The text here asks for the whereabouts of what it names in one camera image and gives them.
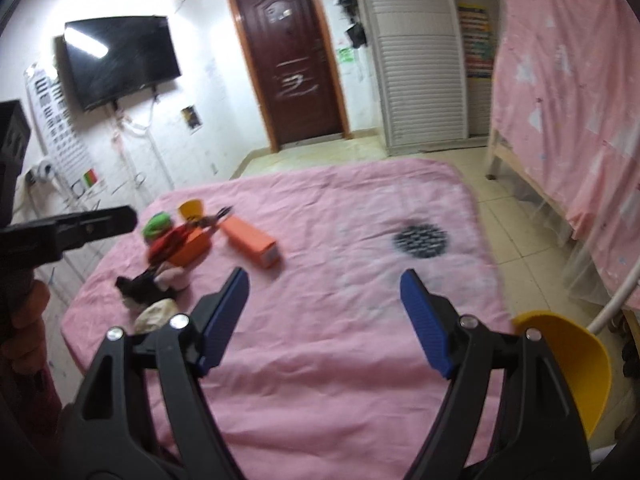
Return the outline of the clear plastic bag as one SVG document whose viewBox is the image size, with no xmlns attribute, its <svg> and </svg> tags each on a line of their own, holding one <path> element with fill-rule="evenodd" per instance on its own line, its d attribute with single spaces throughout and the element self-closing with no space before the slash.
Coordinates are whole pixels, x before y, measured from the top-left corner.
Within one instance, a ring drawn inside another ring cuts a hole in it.
<svg viewBox="0 0 640 480">
<path fill-rule="evenodd" d="M 167 298 L 157 301 L 144 309 L 134 320 L 136 334 L 148 334 L 162 328 L 171 318 L 179 313 L 175 300 Z"/>
</svg>

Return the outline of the long orange box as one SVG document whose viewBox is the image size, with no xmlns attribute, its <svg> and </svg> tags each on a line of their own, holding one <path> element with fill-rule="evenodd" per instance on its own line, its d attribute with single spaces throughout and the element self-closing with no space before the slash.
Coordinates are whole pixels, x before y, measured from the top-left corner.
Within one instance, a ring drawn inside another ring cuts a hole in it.
<svg viewBox="0 0 640 480">
<path fill-rule="evenodd" d="M 224 218 L 220 222 L 219 229 L 224 232 L 234 248 L 258 266 L 268 269 L 280 261 L 281 255 L 277 241 L 235 214 Z"/>
</svg>

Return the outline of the yellow plastic trash bin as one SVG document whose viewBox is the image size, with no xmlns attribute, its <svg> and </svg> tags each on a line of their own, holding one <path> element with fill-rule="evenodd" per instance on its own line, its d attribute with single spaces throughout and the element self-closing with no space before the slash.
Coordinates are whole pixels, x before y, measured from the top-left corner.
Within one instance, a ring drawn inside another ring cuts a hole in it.
<svg viewBox="0 0 640 480">
<path fill-rule="evenodd" d="M 553 353 L 576 403 L 587 439 L 608 405 L 612 365 L 600 339 L 569 318 L 551 311 L 529 311 L 512 318 L 515 333 L 539 330 Z"/>
</svg>

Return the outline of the eye chart poster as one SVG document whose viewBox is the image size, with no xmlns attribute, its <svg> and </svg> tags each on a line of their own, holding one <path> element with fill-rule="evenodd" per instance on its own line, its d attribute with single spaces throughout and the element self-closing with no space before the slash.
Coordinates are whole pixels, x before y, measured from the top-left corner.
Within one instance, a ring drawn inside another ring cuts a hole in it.
<svg viewBox="0 0 640 480">
<path fill-rule="evenodd" d="M 76 200 L 86 197 L 99 182 L 96 165 L 73 125 L 58 71 L 35 63 L 25 70 L 26 89 L 44 150 Z"/>
</svg>

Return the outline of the black white cloth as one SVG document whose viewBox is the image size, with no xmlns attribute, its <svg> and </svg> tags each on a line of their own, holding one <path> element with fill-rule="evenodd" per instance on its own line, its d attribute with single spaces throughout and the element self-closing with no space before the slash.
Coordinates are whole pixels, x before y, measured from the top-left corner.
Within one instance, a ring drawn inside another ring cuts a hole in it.
<svg viewBox="0 0 640 480">
<path fill-rule="evenodd" d="M 119 276 L 115 281 L 124 305 L 130 310 L 138 311 L 151 307 L 160 300 L 174 300 L 189 285 L 189 272 L 170 263 L 150 266 L 135 278 Z"/>
</svg>

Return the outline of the white metal chair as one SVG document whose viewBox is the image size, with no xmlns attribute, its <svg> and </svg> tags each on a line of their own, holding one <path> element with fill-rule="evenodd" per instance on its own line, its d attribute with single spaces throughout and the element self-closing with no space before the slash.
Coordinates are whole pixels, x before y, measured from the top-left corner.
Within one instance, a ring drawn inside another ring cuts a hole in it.
<svg viewBox="0 0 640 480">
<path fill-rule="evenodd" d="M 615 318 L 615 315 L 623 309 L 627 300 L 639 285 L 640 259 L 636 261 L 632 269 L 627 274 L 623 283 L 616 290 L 610 301 L 603 307 L 599 314 L 587 326 L 589 333 L 600 334 L 608 326 L 608 323 Z"/>
</svg>

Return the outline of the small yellow cup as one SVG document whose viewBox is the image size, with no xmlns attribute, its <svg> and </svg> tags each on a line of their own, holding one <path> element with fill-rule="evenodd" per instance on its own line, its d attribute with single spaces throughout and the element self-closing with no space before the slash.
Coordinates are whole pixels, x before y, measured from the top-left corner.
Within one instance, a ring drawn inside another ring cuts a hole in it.
<svg viewBox="0 0 640 480">
<path fill-rule="evenodd" d="M 205 216 L 203 202 L 197 198 L 182 203 L 178 211 L 186 222 L 198 221 Z"/>
</svg>

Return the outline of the pink tablecloth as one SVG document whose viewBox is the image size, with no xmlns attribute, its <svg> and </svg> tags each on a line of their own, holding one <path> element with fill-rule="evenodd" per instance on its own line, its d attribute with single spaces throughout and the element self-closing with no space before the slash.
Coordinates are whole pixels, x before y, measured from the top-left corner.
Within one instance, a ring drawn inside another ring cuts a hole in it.
<svg viewBox="0 0 640 480">
<path fill-rule="evenodd" d="M 243 269 L 250 292 L 221 363 L 201 387 L 250 479 L 400 479 L 434 425 L 448 384 L 430 367 L 400 298 L 413 270 L 432 294 L 510 332 L 498 266 L 473 193 L 454 167 L 379 160 L 166 193 L 271 236 L 270 268 L 217 234 L 180 292 L 180 312 Z"/>
</svg>

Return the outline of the pink bed curtain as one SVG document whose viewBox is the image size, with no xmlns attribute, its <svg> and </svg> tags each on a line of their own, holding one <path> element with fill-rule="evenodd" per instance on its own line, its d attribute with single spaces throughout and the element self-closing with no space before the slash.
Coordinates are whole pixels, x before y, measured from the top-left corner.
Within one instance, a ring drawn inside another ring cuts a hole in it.
<svg viewBox="0 0 640 480">
<path fill-rule="evenodd" d="M 502 0 L 491 125 L 562 212 L 571 295 L 605 304 L 639 258 L 639 22 L 626 0 Z"/>
</svg>

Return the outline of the dark red wooden door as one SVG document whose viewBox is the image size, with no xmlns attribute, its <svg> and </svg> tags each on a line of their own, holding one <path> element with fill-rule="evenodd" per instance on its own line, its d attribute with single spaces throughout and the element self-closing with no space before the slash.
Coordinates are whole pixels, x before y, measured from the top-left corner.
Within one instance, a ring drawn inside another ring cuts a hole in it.
<svg viewBox="0 0 640 480">
<path fill-rule="evenodd" d="M 350 137 L 321 0 L 229 0 L 270 148 Z"/>
</svg>

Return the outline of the black hanging bag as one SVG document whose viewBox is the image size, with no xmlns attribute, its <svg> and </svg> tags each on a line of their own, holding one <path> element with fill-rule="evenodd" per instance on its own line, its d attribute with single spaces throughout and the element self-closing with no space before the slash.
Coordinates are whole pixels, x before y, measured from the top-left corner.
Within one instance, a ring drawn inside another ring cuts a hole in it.
<svg viewBox="0 0 640 480">
<path fill-rule="evenodd" d="M 346 29 L 346 35 L 352 44 L 352 47 L 356 50 L 361 47 L 367 47 L 368 40 L 360 18 L 358 0 L 337 0 L 337 4 L 349 21 L 349 26 Z"/>
</svg>

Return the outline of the white louvered wardrobe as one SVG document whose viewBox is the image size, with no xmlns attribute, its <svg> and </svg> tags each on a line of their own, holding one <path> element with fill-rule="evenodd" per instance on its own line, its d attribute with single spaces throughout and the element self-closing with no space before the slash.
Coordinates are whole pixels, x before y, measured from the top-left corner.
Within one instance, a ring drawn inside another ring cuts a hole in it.
<svg viewBox="0 0 640 480">
<path fill-rule="evenodd" d="M 387 151 L 480 148 L 472 133 L 456 0 L 361 0 Z"/>
</svg>

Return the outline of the black wall television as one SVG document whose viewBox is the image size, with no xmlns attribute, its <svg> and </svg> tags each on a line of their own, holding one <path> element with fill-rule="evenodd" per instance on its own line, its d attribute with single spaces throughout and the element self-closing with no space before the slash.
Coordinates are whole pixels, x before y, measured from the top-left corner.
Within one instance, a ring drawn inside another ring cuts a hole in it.
<svg viewBox="0 0 640 480">
<path fill-rule="evenodd" d="M 68 22 L 63 40 L 76 99 L 85 112 L 181 76 L 164 16 Z"/>
</svg>

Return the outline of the wooden bed frame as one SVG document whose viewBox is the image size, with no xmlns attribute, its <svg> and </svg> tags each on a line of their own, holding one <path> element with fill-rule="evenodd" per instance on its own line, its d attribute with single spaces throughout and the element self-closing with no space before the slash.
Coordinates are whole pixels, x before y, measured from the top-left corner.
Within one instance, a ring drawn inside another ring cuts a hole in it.
<svg viewBox="0 0 640 480">
<path fill-rule="evenodd" d="M 518 155 L 514 153 L 511 144 L 495 128 L 488 136 L 487 152 L 484 165 L 484 176 L 487 180 L 496 180 L 502 166 L 506 166 L 517 177 L 518 182 L 525 184 L 544 206 L 549 207 L 557 217 L 566 222 L 565 211 L 550 195 L 544 192 L 542 186 L 525 170 Z"/>
</svg>

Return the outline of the colourful wall poster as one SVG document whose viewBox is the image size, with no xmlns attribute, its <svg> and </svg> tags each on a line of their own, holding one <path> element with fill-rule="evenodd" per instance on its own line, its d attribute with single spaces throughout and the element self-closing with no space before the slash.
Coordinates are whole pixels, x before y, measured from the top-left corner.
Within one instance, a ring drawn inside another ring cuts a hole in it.
<svg viewBox="0 0 640 480">
<path fill-rule="evenodd" d="M 495 41 L 489 16 L 481 6 L 458 5 L 466 76 L 490 79 L 494 71 Z"/>
</svg>

